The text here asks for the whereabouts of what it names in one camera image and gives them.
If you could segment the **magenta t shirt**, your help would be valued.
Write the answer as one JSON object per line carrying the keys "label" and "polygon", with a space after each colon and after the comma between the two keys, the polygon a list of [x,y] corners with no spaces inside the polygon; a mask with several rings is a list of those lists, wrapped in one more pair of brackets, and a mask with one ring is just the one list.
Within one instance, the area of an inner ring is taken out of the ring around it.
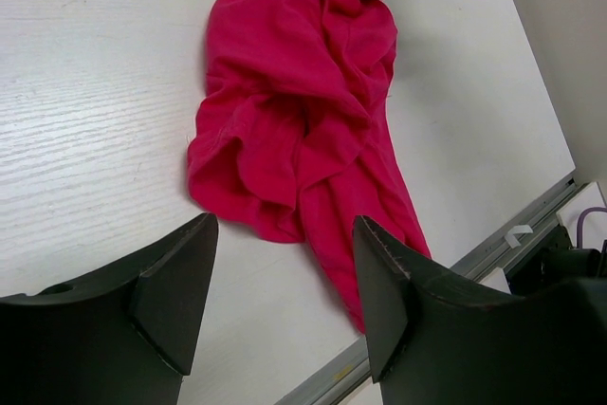
{"label": "magenta t shirt", "polygon": [[387,121],[396,42],[384,0],[216,0],[187,151],[192,200],[308,244],[357,329],[355,219],[429,254]]}

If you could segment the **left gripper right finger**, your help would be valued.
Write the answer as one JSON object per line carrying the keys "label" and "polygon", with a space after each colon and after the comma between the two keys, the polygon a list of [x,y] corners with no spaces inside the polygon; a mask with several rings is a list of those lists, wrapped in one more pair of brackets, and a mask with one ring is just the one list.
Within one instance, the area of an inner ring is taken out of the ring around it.
{"label": "left gripper right finger", "polygon": [[371,376],[386,404],[602,404],[606,284],[568,280],[528,297],[477,284],[354,226]]}

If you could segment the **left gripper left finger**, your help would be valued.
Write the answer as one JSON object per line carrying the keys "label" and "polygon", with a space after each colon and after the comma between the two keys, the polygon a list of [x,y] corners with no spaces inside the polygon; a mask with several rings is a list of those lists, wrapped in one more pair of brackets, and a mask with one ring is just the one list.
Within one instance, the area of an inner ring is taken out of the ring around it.
{"label": "left gripper left finger", "polygon": [[1,301],[5,404],[175,404],[193,368],[218,221]]}

